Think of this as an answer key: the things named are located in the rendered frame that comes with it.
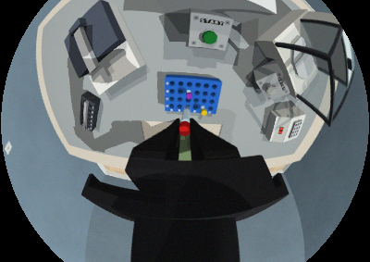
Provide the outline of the grey bench mat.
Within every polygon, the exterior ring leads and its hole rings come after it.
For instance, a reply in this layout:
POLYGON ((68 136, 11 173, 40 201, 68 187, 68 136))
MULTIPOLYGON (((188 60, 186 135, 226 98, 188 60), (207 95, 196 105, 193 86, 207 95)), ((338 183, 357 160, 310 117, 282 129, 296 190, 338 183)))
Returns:
POLYGON ((78 77, 64 43, 69 29, 98 0, 70 0, 43 27, 42 66, 48 99, 67 142, 88 151, 129 158, 144 142, 142 121, 173 122, 182 112, 165 111, 165 76, 189 75, 223 83, 215 114, 191 113, 198 123, 222 124, 220 138, 238 147, 240 157, 264 159, 293 155, 310 130, 316 113, 290 94, 267 102, 246 77, 265 58, 256 40, 301 9, 276 0, 277 14, 246 22, 233 20, 226 50, 188 47, 190 13, 167 13, 155 0, 104 0, 117 6, 146 65, 99 95, 88 74, 78 77), (81 95, 101 99, 96 127, 80 125, 81 95), (265 137, 270 113, 297 106, 306 115, 298 137, 285 143, 265 137))

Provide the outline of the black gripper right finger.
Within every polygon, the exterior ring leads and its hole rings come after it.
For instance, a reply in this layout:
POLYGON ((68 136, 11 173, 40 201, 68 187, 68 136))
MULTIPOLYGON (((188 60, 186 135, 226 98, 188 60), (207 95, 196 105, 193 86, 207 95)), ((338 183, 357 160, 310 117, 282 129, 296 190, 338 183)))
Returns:
POLYGON ((203 128, 194 119, 190 119, 190 126, 191 160, 241 157, 236 146, 203 128))

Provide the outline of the white block with round holes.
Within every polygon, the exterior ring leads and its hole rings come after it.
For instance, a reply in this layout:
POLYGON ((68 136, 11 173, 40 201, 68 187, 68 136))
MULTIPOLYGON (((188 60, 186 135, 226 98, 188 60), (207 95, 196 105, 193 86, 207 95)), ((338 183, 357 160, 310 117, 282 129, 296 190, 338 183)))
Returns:
POLYGON ((271 111, 265 137, 280 143, 298 137, 305 115, 297 106, 271 111))

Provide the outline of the red-capped test tube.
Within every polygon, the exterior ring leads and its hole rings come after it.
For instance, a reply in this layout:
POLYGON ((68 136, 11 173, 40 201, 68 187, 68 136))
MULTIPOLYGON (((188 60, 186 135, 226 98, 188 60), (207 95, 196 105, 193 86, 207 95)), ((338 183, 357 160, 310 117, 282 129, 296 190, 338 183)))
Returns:
POLYGON ((179 124, 179 134, 187 136, 191 133, 190 118, 191 108, 189 106, 183 107, 181 122, 179 124))

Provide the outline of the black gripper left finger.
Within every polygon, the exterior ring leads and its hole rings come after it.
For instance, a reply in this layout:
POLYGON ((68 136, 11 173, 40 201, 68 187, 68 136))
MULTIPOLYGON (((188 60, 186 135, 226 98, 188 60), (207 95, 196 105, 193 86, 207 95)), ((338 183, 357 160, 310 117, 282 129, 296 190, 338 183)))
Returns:
POLYGON ((129 158, 163 158, 179 160, 179 119, 167 128, 132 148, 129 158))

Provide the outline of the yellow-capped tube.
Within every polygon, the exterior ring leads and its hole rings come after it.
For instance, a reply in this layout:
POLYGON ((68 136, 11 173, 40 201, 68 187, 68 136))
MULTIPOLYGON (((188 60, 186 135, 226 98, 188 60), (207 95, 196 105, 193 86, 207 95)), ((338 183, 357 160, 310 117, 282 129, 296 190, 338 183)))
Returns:
POLYGON ((201 106, 201 112, 202 112, 202 115, 203 116, 205 116, 206 114, 207 114, 207 111, 206 111, 206 109, 205 109, 205 107, 204 106, 201 106))

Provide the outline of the blue tube rack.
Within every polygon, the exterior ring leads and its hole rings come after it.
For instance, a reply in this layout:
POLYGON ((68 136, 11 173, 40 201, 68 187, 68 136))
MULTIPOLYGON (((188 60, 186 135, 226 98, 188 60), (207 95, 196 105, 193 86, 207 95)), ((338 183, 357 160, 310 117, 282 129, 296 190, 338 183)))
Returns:
POLYGON ((165 76, 165 111, 182 112, 183 107, 189 106, 191 113, 202 113, 201 106, 205 106, 207 114, 215 114, 221 86, 222 81, 216 78, 167 74, 165 76), (188 90, 191 90, 191 99, 186 98, 188 90))

